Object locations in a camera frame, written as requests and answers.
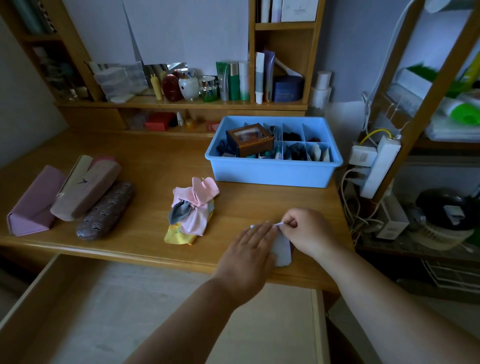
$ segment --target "forearm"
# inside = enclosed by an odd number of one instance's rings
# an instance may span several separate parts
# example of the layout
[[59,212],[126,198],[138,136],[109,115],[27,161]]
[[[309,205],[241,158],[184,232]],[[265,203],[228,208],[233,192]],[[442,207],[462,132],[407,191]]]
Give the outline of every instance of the forearm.
[[215,279],[201,285],[125,361],[205,363],[236,304]]
[[355,252],[340,247],[315,259],[332,276],[385,363],[467,363],[479,342],[419,304]]

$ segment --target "blue plastic organizer tray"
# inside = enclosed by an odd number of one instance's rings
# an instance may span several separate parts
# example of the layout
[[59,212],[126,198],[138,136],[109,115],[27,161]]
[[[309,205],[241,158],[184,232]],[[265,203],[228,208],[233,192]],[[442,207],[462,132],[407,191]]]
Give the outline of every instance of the blue plastic organizer tray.
[[[216,151],[223,140],[227,142],[226,131],[246,125],[259,123],[266,130],[270,126],[280,127],[283,133],[297,133],[301,142],[274,141],[274,148],[281,145],[282,158],[286,146],[302,143],[310,150],[315,142],[306,142],[318,138],[317,143],[324,153],[329,153],[330,162],[305,160],[256,159],[221,157]],[[217,181],[278,184],[284,186],[325,188],[335,168],[340,167],[343,159],[338,151],[332,132],[324,118],[306,117],[259,117],[259,116],[226,116],[222,119],[205,158],[212,163],[213,173]]]

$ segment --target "yellow cable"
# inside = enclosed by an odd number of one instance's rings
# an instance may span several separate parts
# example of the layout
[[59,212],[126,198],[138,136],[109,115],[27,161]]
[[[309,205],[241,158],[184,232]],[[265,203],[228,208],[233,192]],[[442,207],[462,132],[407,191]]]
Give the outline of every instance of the yellow cable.
[[374,135],[375,133],[378,133],[378,132],[385,132],[385,133],[388,134],[388,137],[390,139],[393,139],[393,136],[392,136],[392,133],[390,132],[390,130],[388,130],[388,129],[377,129],[377,130],[374,130],[371,133],[368,133],[367,136],[364,137],[364,139],[360,142],[359,145],[362,145],[368,138],[370,138],[372,135]]

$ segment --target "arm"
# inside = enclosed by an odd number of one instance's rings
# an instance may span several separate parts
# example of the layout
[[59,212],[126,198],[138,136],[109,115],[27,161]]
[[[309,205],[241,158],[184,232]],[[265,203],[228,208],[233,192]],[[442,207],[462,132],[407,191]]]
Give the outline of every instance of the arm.
[[282,232],[335,280],[384,363],[478,362],[476,338],[417,303],[354,251],[338,244],[320,212],[295,208],[282,221]]
[[221,257],[214,276],[125,363],[205,363],[233,311],[260,292],[275,267],[275,256],[269,252],[276,233],[270,223],[242,231]]

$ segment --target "desk surface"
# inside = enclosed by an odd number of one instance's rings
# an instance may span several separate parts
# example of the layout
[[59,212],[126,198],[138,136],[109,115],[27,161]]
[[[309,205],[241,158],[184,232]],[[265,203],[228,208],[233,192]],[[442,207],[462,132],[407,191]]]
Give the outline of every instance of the desk surface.
[[[213,177],[204,154],[210,138],[65,131],[0,170],[0,243],[50,249],[64,254],[156,265],[203,273],[216,264],[235,235],[261,221],[280,221],[291,207],[322,211],[342,244],[352,246],[335,184],[327,188],[218,182],[220,195],[205,235],[192,246],[166,244],[172,190],[192,185],[192,177]],[[68,173],[80,154],[114,156],[119,179],[132,182],[136,194],[116,228],[104,239],[84,242],[76,222],[56,220],[44,232],[22,237],[8,233],[5,216],[46,164]],[[277,268],[272,283],[338,291],[331,277],[310,257],[295,250],[288,267]]]

